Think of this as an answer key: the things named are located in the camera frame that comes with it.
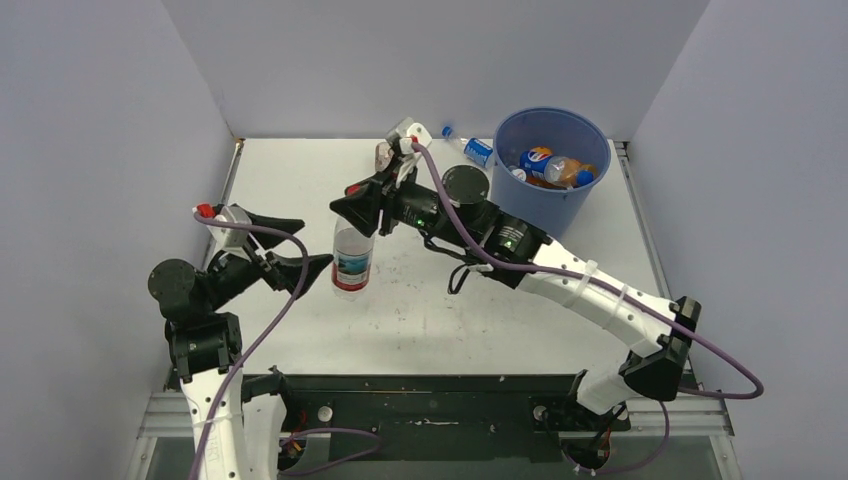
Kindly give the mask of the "red cap red label bottle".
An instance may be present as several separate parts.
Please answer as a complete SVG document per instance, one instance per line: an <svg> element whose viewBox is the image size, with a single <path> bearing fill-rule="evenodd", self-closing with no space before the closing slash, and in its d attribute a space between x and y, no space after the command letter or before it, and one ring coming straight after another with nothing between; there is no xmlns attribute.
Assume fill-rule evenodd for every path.
<svg viewBox="0 0 848 480"><path fill-rule="evenodd" d="M331 284L336 295L355 300L370 281L374 238L361 234L338 215L333 237Z"/></svg>

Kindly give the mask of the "pepsi bottle blue label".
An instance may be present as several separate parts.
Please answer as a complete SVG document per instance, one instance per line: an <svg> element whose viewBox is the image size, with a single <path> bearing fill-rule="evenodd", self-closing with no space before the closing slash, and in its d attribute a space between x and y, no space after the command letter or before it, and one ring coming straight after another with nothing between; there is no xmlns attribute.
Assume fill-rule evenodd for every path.
<svg viewBox="0 0 848 480"><path fill-rule="evenodd" d="M547 166L552 157L553 151L548 147L533 147L519 156L518 164L512 169L512 174L522 181L535 179L550 182Z"/></svg>

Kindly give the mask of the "crushed clear bottle blue cap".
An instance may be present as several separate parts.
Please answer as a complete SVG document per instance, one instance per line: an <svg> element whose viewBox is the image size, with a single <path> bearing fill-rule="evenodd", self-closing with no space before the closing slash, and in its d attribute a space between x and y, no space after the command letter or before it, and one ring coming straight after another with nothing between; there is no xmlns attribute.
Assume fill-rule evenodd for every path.
<svg viewBox="0 0 848 480"><path fill-rule="evenodd" d="M547 166L550 184L565 188L579 188L591 184L597 177L595 168L579 160L553 156Z"/></svg>

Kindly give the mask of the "blue plastic bin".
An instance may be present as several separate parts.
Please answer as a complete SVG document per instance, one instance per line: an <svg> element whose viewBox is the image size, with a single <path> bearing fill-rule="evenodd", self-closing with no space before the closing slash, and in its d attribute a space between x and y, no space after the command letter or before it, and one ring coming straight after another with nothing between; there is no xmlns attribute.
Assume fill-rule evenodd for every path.
<svg viewBox="0 0 848 480"><path fill-rule="evenodd" d="M565 236L611 161L607 138L594 123L553 107L508 116L493 148L490 199L555 239Z"/></svg>

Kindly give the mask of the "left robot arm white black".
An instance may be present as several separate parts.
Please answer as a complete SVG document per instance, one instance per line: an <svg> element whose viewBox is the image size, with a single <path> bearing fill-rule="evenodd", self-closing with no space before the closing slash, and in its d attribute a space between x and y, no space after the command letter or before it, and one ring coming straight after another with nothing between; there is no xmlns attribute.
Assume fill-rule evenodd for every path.
<svg viewBox="0 0 848 480"><path fill-rule="evenodd" d="M305 226L300 219L262 216L236 204L200 204L193 215L218 247L206 268L168 259L148 276L190 415L195 456L189 476L275 479L280 435L297 420L298 403L277 367L258 376L244 373L258 346L244 346L238 317L223 308L263 282L289 294L289 309L333 257L308 254L296 236Z"/></svg>

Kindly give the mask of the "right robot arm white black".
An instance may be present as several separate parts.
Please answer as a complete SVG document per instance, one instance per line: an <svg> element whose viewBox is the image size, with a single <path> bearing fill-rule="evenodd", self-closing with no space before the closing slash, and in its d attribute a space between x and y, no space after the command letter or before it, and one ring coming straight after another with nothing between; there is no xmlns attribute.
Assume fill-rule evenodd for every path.
<svg viewBox="0 0 848 480"><path fill-rule="evenodd" d="M416 229L426 249L460 261L511 289L555 302L613 335L628 349L623 364L590 379L578 374L565 402L569 421L590 428L614 406L636 396L676 399L701 306L649 295L573 257L540 229L504 213L487 198L488 177L478 168L450 168L441 185L468 235L453 225L437 191L414 176L398 181L378 172L346 188L330 209L365 236L386 236L399 225Z"/></svg>

